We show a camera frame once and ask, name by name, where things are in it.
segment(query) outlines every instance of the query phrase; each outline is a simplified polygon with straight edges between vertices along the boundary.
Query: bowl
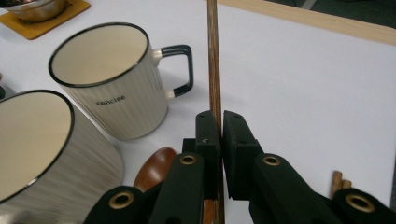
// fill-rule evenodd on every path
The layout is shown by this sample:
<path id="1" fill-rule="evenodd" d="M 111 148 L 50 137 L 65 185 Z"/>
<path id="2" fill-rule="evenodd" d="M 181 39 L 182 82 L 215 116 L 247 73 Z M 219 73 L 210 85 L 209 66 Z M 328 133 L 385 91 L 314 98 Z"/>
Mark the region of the bowl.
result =
<path id="1" fill-rule="evenodd" d="M 0 0 L 3 8 L 23 21 L 40 22 L 61 14 L 66 0 Z"/>

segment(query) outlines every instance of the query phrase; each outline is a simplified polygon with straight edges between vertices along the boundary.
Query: enamel mug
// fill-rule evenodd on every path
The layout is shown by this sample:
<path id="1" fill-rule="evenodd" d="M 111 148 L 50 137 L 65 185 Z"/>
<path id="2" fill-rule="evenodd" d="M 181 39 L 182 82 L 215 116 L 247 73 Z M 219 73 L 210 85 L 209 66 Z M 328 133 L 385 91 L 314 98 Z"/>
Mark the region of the enamel mug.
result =
<path id="1" fill-rule="evenodd" d="M 186 55 L 185 85 L 163 89 L 160 59 Z M 191 90 L 187 45 L 152 49 L 148 34 L 131 23 L 93 26 L 66 39 L 49 60 L 51 77 L 107 133 L 120 140 L 150 133 L 164 119 L 167 100 Z"/>
<path id="2" fill-rule="evenodd" d="M 121 183 L 119 153 L 66 97 L 0 101 L 0 223 L 82 223 Z"/>

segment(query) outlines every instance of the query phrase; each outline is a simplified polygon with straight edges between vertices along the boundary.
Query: wooden spoon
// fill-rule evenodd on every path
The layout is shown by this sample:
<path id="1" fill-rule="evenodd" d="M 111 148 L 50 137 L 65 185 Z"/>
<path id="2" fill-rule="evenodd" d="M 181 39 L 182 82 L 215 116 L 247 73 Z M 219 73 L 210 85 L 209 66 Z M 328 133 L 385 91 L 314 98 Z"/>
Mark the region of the wooden spoon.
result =
<path id="1" fill-rule="evenodd" d="M 170 147 L 163 147 L 152 154 L 140 168 L 139 173 L 134 180 L 134 187 L 142 192 L 164 181 L 168 174 L 173 158 L 177 152 Z M 214 202 L 204 200 L 204 224 L 212 224 L 214 220 Z"/>

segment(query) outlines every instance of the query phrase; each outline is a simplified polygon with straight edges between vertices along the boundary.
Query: dark floor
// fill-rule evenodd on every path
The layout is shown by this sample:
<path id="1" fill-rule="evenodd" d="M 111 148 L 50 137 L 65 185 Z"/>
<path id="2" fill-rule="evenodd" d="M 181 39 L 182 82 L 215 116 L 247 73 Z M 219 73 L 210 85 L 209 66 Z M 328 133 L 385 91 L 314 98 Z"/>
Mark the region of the dark floor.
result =
<path id="1" fill-rule="evenodd" d="M 266 0 L 301 7 L 305 0 Z M 396 0 L 317 0 L 311 10 L 396 29 Z M 396 166 L 390 208 L 396 212 Z"/>

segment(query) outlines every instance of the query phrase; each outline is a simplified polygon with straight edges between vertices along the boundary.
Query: black rim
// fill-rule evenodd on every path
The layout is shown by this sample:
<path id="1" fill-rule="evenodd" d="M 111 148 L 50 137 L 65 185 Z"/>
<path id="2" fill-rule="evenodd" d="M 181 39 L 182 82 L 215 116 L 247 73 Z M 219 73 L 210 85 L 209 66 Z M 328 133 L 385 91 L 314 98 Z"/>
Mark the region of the black rim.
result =
<path id="1" fill-rule="evenodd" d="M 6 197 L 5 199 L 0 201 L 0 204 L 5 203 L 6 201 L 12 199 L 13 197 L 17 196 L 18 194 L 20 194 L 21 192 L 23 192 L 24 190 L 28 189 L 29 187 L 33 186 L 35 183 L 37 183 L 37 181 L 39 181 L 39 179 L 41 178 L 41 176 L 43 176 L 51 167 L 52 165 L 59 159 L 59 157 L 62 155 L 62 153 L 64 153 L 64 149 L 67 146 L 67 143 L 70 140 L 70 137 L 72 135 L 72 132 L 74 130 L 74 126 L 75 126 L 75 111 L 73 108 L 73 105 L 71 104 L 71 102 L 62 94 L 60 94 L 59 92 L 56 91 L 48 91 L 48 90 L 35 90 L 35 91 L 24 91 L 21 93 L 18 93 L 16 95 L 13 95 L 11 97 L 8 97 L 6 99 L 0 100 L 0 104 L 3 103 L 4 101 L 7 101 L 9 99 L 12 99 L 14 97 L 18 97 L 18 96 L 22 96 L 24 94 L 28 94 L 28 93 L 37 93 L 37 92 L 44 92 L 44 93 L 49 93 L 49 94 L 53 94 L 56 95 L 58 97 L 60 97 L 62 100 L 64 100 L 64 102 L 67 104 L 67 106 L 69 107 L 70 110 L 70 116 L 71 116 L 71 120 L 70 120 L 70 129 L 69 129 L 69 133 L 67 134 L 67 137 L 64 140 L 64 145 L 62 146 L 62 148 L 59 150 L 58 155 L 55 157 L 55 159 L 53 159 L 53 161 L 48 165 L 48 167 L 43 170 L 43 172 L 41 172 L 41 174 L 39 174 L 35 179 L 32 184 L 27 184 L 24 188 L 16 191 L 14 194 L 9 195 L 8 197 Z"/>
<path id="2" fill-rule="evenodd" d="M 142 56 L 140 57 L 140 59 L 135 63 L 135 64 L 131 64 L 131 67 L 129 67 L 128 69 L 126 69 L 123 73 L 114 76 L 112 78 L 100 81 L 100 82 L 96 82 L 96 83 L 90 83 L 90 84 L 73 84 L 73 83 L 68 83 L 68 82 L 64 82 L 62 80 L 60 80 L 59 78 L 57 78 L 52 70 L 52 63 L 57 55 L 57 53 L 62 49 L 62 47 L 64 45 L 66 45 L 70 40 L 76 38 L 79 35 L 82 35 L 86 32 L 89 32 L 91 30 L 94 29 L 98 29 L 101 27 L 105 27 L 105 26 L 129 26 L 132 28 L 135 28 L 137 30 L 139 30 L 147 39 L 147 45 L 146 45 L 146 49 L 144 51 L 144 53 L 142 54 Z M 139 26 L 128 23 L 128 22 L 108 22 L 108 23 L 103 23 L 103 24 L 99 24 L 99 25 L 95 25 L 92 27 L 89 27 L 87 29 L 84 29 L 82 31 L 79 31 L 78 33 L 70 36 L 69 38 L 67 38 L 51 55 L 50 59 L 49 59 L 49 74 L 51 75 L 52 79 L 55 80 L 57 83 L 61 84 L 62 86 L 66 86 L 66 87 L 72 87 L 72 88 L 88 88 L 88 87 L 93 87 L 93 86 L 100 86 L 103 85 L 105 83 L 111 82 L 119 77 L 124 76 L 125 74 L 127 74 L 129 71 L 133 70 L 135 67 L 137 67 L 140 62 L 143 60 L 143 58 L 146 56 L 147 52 L 149 50 L 149 36 L 148 34 Z"/>

